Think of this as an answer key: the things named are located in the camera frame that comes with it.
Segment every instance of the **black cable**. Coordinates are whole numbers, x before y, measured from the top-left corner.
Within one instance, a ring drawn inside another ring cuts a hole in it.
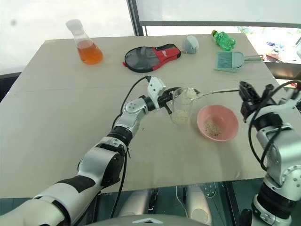
[[[118,119],[120,116],[121,116],[121,113],[120,113],[119,115],[116,116],[116,118],[115,118],[114,121],[113,121],[113,124],[112,124],[112,128],[111,128],[111,129],[114,128],[114,125],[115,125],[117,119]]]
[[[264,170],[264,171],[267,171],[267,167],[264,165],[264,159],[265,159],[265,156],[267,155],[268,153],[268,150],[270,149],[270,147],[272,146],[272,144],[274,144],[274,141],[275,139],[279,136],[281,132],[281,126],[278,127],[278,130],[277,132],[272,136],[272,138],[268,141],[268,144],[266,145],[263,153],[262,153],[262,156],[261,156],[261,160],[260,160],[260,163],[261,163],[261,168]]]
[[[126,170],[127,170],[127,155],[124,156],[123,173],[122,173],[122,178],[121,178],[121,182],[120,182],[120,187],[119,187],[119,190],[118,190],[118,194],[117,194],[116,200],[114,202],[114,206],[113,206],[110,218],[113,218],[113,216],[114,216],[114,213],[115,213],[115,210],[116,210],[116,207],[117,207],[120,195],[121,195],[123,183],[124,183],[124,180],[126,178]]]
[[[135,87],[139,82],[141,82],[143,79],[147,79],[147,81],[149,82],[149,81],[151,80],[151,77],[146,75],[146,76],[140,78],[137,82],[135,82],[135,83],[132,85],[132,87],[130,88],[130,90],[129,90],[129,92],[127,93],[126,97],[124,98],[124,101],[122,102],[121,109],[120,109],[120,114],[117,115],[116,118],[115,118],[114,121],[113,121],[112,129],[114,128],[114,125],[115,125],[117,119],[122,115],[122,112],[123,112],[123,106],[124,106],[124,104],[126,103],[128,96],[131,94],[131,92],[132,92],[132,90],[134,89],[134,87]],[[125,156],[124,156],[124,165],[123,165],[122,178],[121,178],[121,182],[120,182],[118,194],[117,194],[116,200],[115,200],[115,202],[114,202],[114,206],[113,206],[113,209],[112,209],[110,218],[113,218],[113,216],[114,216],[114,213],[115,213],[115,210],[116,210],[116,207],[117,207],[117,204],[118,204],[118,201],[119,201],[121,192],[122,192],[123,183],[124,183],[124,180],[125,180],[125,178],[126,178],[126,170],[127,170],[127,153],[126,153]]]
[[[120,114],[122,114],[123,106],[124,106],[124,104],[126,103],[127,98],[128,98],[128,96],[130,95],[130,93],[132,92],[133,88],[134,88],[139,82],[141,82],[143,79],[148,79],[149,77],[150,77],[150,76],[144,76],[144,77],[140,78],[137,82],[135,82],[135,83],[132,85],[132,87],[130,88],[129,92],[128,92],[127,95],[126,95],[126,98],[124,98],[124,101],[123,101],[123,103],[122,103],[122,105],[121,105]]]
[[[135,83],[132,85],[132,87],[130,88],[130,90],[128,91],[126,97],[124,98],[124,100],[123,100],[123,102],[122,102],[121,109],[120,109],[120,114],[117,115],[116,118],[115,118],[114,121],[113,121],[112,129],[114,128],[114,125],[115,125],[117,119],[122,115],[122,112],[123,112],[123,106],[124,106],[124,104],[126,103],[128,96],[131,94],[131,92],[132,92],[132,90],[134,89],[134,87],[135,87],[139,82],[141,82],[143,79],[147,79],[147,80],[149,81],[149,80],[151,79],[151,77],[146,75],[146,76],[140,78],[137,82],[135,82]]]
[[[270,92],[270,94],[263,100],[260,102],[260,104],[258,105],[258,108],[256,109],[255,114],[253,115],[251,121],[250,121],[250,125],[249,125],[249,130],[248,130],[248,138],[249,138],[249,145],[251,147],[252,153],[254,154],[256,160],[261,164],[261,159],[258,157],[258,155],[256,154],[254,147],[253,147],[253,143],[252,143],[252,136],[251,136],[251,129],[252,126],[254,124],[255,118],[257,117],[259,111],[266,105],[267,101],[269,99],[271,99],[280,89],[282,89],[284,86],[289,85],[291,83],[298,83],[299,86],[301,85],[301,81],[300,80],[292,80],[292,81],[288,81],[286,83],[281,84],[280,86],[278,86],[276,89],[274,89],[272,92]]]

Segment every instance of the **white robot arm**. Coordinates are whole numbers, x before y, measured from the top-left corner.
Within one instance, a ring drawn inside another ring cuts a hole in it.
[[[259,97],[250,84],[240,82],[241,113],[257,130],[257,139],[264,152],[261,158],[254,155],[267,174],[259,194],[253,199],[252,211],[242,212],[238,226],[289,226],[292,222],[291,212],[301,198],[301,136],[292,125],[282,121],[281,113],[292,111],[301,100],[301,83],[296,82],[297,89],[289,90],[287,97],[278,104],[271,97],[281,87],[273,90],[271,84],[267,85]]]
[[[167,107],[172,95],[164,93],[164,83],[149,77],[148,97],[124,105],[111,132],[91,148],[78,165],[75,177],[57,182],[0,217],[1,226],[75,225],[100,191],[119,182],[124,156],[136,134],[140,120],[149,111]]]

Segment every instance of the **table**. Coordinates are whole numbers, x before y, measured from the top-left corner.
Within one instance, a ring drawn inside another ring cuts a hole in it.
[[[244,34],[231,34],[235,50],[254,55]],[[148,75],[168,88],[195,87],[203,92],[233,88],[240,80],[261,94],[266,84],[277,85],[264,63],[248,64],[238,73],[214,71],[219,47],[210,35],[197,35],[200,49],[184,54]],[[182,46],[184,36],[96,38],[104,60],[80,62],[73,40],[48,40],[24,69],[0,103],[0,197],[32,197],[77,173],[83,155],[108,134],[123,98],[144,74],[122,65],[125,53],[138,46]],[[130,98],[147,94],[140,83]],[[226,143],[210,141],[196,128],[196,114],[205,105],[222,104],[239,119],[237,136]],[[264,176],[252,156],[247,125],[240,115],[238,93],[209,95],[198,101],[186,127],[174,125],[165,109],[151,112],[130,144],[125,191]],[[301,130],[300,115],[284,120]],[[262,148],[255,141],[258,153]],[[103,192],[117,191],[119,184]]]

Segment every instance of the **metal spoon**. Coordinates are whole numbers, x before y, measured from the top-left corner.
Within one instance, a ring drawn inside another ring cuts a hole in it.
[[[203,96],[207,96],[209,94],[215,94],[215,93],[229,93],[229,92],[238,92],[239,88],[231,88],[231,89],[221,89],[221,90],[217,90],[217,91],[213,91],[213,92],[209,92],[209,93],[205,93],[205,94],[198,94],[198,97],[196,99],[200,99]]]

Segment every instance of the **rice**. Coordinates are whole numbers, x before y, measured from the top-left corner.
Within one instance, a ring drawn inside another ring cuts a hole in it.
[[[195,92],[194,89],[188,89],[188,90],[186,91],[186,97],[187,97],[188,99],[190,99],[190,100],[195,100],[195,99],[198,98],[198,95],[197,95],[197,93]]]
[[[210,137],[218,137],[222,132],[221,128],[213,120],[208,120],[205,125],[206,134]]]
[[[177,110],[171,115],[172,121],[177,125],[183,125],[189,119],[189,114],[187,111]]]

